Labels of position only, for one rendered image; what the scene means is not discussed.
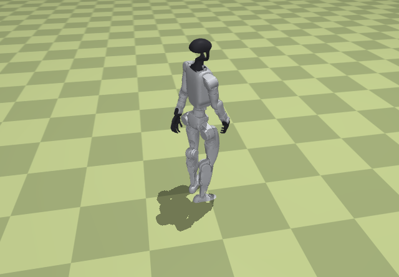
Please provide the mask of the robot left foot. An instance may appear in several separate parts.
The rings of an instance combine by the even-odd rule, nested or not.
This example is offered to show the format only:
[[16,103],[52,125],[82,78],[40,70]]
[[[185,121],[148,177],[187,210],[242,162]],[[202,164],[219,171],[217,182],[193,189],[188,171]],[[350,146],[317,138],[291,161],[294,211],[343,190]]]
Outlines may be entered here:
[[196,185],[195,186],[193,186],[193,183],[192,183],[192,185],[190,184],[190,187],[189,187],[189,192],[190,193],[195,193],[195,191],[197,190],[197,188],[200,186],[199,185],[199,181],[198,181],[198,179],[199,179],[199,176],[198,176],[199,174],[197,174],[197,178],[196,178]]

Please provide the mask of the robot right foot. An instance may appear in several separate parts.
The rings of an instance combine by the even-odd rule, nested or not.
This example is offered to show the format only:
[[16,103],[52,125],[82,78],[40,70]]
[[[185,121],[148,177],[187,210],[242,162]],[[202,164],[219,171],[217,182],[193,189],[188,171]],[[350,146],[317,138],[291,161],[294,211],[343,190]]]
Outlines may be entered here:
[[195,197],[193,198],[193,201],[195,203],[208,202],[208,201],[214,200],[215,198],[216,198],[216,195],[214,195],[214,194],[207,194],[206,193],[206,197],[203,197],[203,198],[201,198],[200,194],[198,194],[198,195],[195,195]]

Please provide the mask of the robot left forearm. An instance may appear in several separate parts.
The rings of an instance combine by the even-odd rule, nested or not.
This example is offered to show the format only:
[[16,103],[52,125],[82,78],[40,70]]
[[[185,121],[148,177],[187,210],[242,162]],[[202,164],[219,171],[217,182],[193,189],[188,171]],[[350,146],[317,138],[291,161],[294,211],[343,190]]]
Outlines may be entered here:
[[188,98],[188,94],[184,93],[181,91],[179,91],[179,99],[178,99],[178,103],[176,105],[175,108],[178,108],[178,114],[182,114],[183,113],[183,109],[186,105],[186,99]]

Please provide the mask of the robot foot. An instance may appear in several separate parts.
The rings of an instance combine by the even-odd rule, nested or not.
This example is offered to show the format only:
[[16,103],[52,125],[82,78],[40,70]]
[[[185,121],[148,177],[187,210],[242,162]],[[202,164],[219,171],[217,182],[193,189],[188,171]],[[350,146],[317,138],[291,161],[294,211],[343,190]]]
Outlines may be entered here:
[[193,201],[195,203],[208,202],[208,201],[214,200],[215,198],[216,198],[216,195],[214,195],[214,194],[207,194],[206,193],[206,197],[203,197],[203,198],[201,198],[200,194],[198,194],[198,195],[195,195],[195,197],[193,198]]
[[199,181],[198,181],[198,179],[199,179],[199,176],[198,176],[199,174],[197,174],[197,178],[196,178],[196,185],[195,186],[193,186],[193,183],[192,183],[192,185],[190,184],[190,187],[189,187],[189,192],[190,193],[195,193],[195,191],[197,190],[197,188],[200,186],[199,185]]

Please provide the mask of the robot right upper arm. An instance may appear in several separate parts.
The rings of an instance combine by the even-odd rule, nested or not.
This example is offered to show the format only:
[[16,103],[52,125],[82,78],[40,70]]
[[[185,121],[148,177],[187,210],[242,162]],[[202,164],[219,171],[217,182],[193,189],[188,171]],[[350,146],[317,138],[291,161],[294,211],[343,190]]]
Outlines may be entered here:
[[217,110],[218,102],[222,101],[222,100],[219,100],[219,92],[218,92],[219,82],[218,82],[217,78],[211,74],[205,74],[203,76],[203,80],[204,80],[204,86],[208,90],[210,106],[213,109]]

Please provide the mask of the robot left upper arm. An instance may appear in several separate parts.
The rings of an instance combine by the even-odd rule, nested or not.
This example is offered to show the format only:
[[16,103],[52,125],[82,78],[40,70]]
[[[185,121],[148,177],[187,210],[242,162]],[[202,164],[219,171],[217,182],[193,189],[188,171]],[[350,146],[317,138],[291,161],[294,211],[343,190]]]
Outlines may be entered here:
[[193,61],[184,61],[183,63],[183,76],[182,76],[182,86],[181,86],[181,91],[187,94],[187,88],[186,88],[186,67],[187,65]]

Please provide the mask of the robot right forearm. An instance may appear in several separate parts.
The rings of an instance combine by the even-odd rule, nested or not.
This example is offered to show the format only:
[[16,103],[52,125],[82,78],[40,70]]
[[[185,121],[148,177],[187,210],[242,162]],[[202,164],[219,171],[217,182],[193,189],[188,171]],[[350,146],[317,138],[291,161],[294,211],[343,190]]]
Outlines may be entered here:
[[217,110],[214,110],[216,115],[218,115],[220,121],[225,121],[227,124],[229,123],[230,118],[228,117],[227,113],[224,111],[223,102],[219,101],[217,104]]

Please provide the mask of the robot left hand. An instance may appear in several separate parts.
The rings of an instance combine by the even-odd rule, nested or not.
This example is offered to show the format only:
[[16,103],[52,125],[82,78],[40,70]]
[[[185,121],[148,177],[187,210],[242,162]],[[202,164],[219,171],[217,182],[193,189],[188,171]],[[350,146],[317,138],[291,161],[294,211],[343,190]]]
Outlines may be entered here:
[[[178,124],[180,123],[180,126],[182,127],[182,124],[181,124],[181,122],[180,122],[180,116],[182,115],[182,114],[178,114],[178,108],[176,108],[175,109],[175,112],[174,112],[174,114],[175,114],[175,116],[173,117],[173,119],[172,119],[172,123],[171,123],[171,130],[172,130],[172,132],[174,132],[174,133],[178,133],[178,132],[180,132],[179,131],[179,129],[178,129]],[[177,132],[178,131],[178,132]]]

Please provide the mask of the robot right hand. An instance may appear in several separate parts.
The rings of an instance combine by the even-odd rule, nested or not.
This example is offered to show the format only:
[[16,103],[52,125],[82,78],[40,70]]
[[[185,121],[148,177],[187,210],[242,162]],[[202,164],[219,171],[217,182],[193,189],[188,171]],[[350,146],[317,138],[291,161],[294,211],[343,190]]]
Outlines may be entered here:
[[[229,123],[230,123],[230,121],[229,121]],[[222,129],[224,129],[224,130],[221,130],[221,131],[224,131],[224,132],[220,132],[220,133],[222,133],[222,134],[226,133],[226,131],[227,131],[228,127],[229,127],[229,123],[227,124],[227,122],[222,121],[222,125],[224,126],[224,127],[222,127]]]

